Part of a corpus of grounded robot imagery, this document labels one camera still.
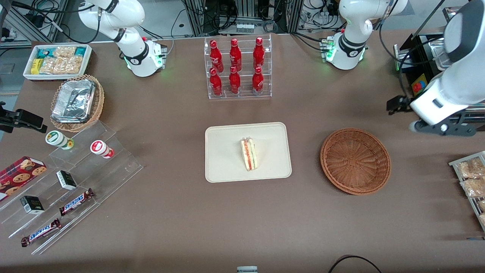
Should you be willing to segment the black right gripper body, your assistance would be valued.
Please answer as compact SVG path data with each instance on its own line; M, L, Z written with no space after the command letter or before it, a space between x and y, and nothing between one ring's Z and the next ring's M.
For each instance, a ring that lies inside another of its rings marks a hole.
M0 129L5 133L12 133L17 111L5 110L3 108L5 104L5 102L0 102Z

